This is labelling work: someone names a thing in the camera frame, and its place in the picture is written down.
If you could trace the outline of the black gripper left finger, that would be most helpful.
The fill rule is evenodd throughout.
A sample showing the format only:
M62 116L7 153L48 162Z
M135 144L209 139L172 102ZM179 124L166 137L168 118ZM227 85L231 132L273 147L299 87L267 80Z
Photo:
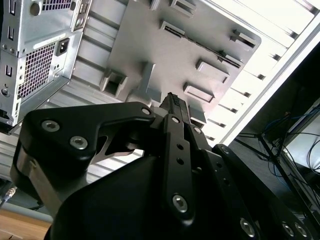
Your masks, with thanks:
M141 102L48 108L23 121L10 170L53 219L75 192L143 157L191 161L185 124L169 93L158 108Z

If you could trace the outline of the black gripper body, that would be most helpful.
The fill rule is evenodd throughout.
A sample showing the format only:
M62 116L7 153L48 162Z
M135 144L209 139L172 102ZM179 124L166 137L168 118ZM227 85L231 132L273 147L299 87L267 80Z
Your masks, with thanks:
M73 193L48 240L247 240L250 214L221 157L138 159Z

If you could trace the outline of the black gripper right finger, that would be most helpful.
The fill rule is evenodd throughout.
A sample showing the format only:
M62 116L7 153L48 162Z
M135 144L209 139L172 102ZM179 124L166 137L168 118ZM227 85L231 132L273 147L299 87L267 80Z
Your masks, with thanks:
M220 240L312 240L314 234L227 146L211 148L191 124L187 104L178 96L174 109L184 123L191 165L201 168L197 202L210 221L211 236Z

